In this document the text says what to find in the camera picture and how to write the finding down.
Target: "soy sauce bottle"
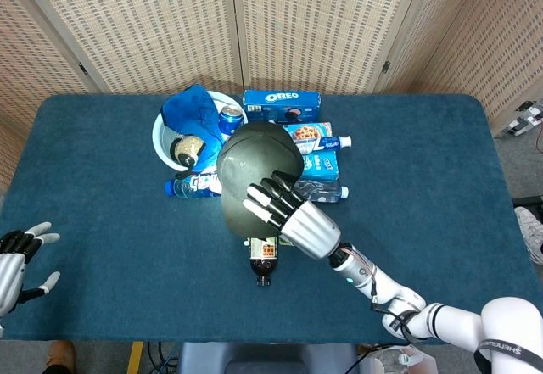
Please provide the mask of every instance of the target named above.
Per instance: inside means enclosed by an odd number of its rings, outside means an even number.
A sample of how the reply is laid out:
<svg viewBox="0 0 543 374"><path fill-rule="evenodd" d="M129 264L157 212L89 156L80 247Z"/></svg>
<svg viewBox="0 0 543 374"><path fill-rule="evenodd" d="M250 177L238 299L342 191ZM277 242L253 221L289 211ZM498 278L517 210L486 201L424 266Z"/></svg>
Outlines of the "soy sauce bottle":
<svg viewBox="0 0 543 374"><path fill-rule="evenodd" d="M277 266L277 237L249 238L251 269L258 276L259 287L270 285L270 275Z"/></svg>

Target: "soda can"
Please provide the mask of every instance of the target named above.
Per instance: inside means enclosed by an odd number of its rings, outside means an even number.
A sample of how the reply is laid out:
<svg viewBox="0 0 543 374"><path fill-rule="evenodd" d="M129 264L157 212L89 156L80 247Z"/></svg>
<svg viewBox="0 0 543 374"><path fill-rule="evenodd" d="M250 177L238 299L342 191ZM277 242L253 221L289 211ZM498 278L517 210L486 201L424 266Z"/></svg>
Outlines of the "soda can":
<svg viewBox="0 0 543 374"><path fill-rule="evenodd" d="M226 105L219 114L219 130L230 137L244 122L244 113L238 107Z"/></svg>

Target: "white sneaker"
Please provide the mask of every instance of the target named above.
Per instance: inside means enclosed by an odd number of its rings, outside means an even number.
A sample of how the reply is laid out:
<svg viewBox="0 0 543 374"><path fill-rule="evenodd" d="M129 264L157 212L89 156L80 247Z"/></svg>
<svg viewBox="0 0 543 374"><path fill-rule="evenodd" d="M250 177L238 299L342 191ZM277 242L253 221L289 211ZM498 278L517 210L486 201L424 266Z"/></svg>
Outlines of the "white sneaker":
<svg viewBox="0 0 543 374"><path fill-rule="evenodd" d="M536 264L543 265L543 224L524 207L515 208L515 214L529 257Z"/></svg>

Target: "table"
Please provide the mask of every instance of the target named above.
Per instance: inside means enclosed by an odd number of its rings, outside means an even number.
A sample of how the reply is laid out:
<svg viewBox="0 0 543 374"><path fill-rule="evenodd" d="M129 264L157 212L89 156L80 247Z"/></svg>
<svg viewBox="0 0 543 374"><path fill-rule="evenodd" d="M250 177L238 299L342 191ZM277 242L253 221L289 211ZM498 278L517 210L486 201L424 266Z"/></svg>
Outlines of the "table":
<svg viewBox="0 0 543 374"><path fill-rule="evenodd" d="M369 300L296 248L255 285L219 198L167 198L151 143L167 96L63 95L41 106L6 197L3 231L50 220L61 240L25 287L47 296L3 319L6 338L390 341ZM322 208L397 282L480 312L500 296L541 307L484 112L463 95L322 96L350 196Z"/></svg>

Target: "shoe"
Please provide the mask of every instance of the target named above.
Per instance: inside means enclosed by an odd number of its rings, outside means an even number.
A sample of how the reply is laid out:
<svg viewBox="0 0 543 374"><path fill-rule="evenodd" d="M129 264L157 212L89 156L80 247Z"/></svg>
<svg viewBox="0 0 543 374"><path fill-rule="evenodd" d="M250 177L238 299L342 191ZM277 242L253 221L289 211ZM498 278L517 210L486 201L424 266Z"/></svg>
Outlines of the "shoe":
<svg viewBox="0 0 543 374"><path fill-rule="evenodd" d="M64 366L76 374L76 347L72 342L56 341L49 348L46 366Z"/></svg>
<svg viewBox="0 0 543 374"><path fill-rule="evenodd" d="M543 265L543 224L524 207L515 208L518 225L524 237L529 257L537 265Z"/></svg>

